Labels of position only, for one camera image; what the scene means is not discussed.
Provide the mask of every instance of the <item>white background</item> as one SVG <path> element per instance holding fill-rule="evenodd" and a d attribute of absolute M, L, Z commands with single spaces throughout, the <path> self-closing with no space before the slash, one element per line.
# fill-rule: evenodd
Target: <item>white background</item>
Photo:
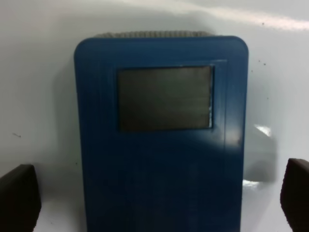
<path fill-rule="evenodd" d="M 84 38 L 131 30 L 206 30 L 247 43 L 242 231 L 290 232 L 279 199 L 288 158 L 309 157 L 308 5 L 1 0 L 0 167 L 35 165 L 43 202 L 35 232 L 85 232 L 72 56 Z"/>

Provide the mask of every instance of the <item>rounded corner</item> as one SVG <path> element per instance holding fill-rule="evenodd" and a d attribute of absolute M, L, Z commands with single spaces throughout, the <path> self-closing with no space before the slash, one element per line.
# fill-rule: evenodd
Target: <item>rounded corner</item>
<path fill-rule="evenodd" d="M 240 38 L 238 36 L 229 36 L 229 38 L 234 43 L 236 43 L 235 45 L 237 46 L 238 50 L 239 50 L 239 47 L 241 47 L 245 51 L 246 55 L 249 56 L 249 48 L 248 48 L 246 42 L 242 38 Z"/>
<path fill-rule="evenodd" d="M 77 57 L 79 53 L 84 52 L 88 44 L 93 43 L 95 38 L 87 38 L 78 43 L 74 51 L 74 57 Z"/>

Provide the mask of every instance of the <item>blue device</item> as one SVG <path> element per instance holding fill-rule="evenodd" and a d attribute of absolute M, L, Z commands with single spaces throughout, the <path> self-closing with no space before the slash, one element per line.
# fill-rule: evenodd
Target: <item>blue device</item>
<path fill-rule="evenodd" d="M 92 38 L 75 51 L 88 232 L 239 232 L 248 48 Z"/>

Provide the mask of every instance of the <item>blue plastic case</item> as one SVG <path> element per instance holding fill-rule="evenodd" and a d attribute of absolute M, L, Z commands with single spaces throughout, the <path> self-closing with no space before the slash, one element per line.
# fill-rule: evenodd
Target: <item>blue plastic case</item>
<path fill-rule="evenodd" d="M 117 70 L 212 66 L 212 126 L 120 132 Z M 239 232 L 248 48 L 92 38 L 75 51 L 88 232 Z"/>

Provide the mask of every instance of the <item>lcd screen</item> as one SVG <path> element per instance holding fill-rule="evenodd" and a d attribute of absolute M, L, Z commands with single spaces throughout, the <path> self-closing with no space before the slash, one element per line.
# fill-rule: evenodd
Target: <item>lcd screen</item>
<path fill-rule="evenodd" d="M 211 66 L 119 70 L 120 131 L 211 126 Z"/>

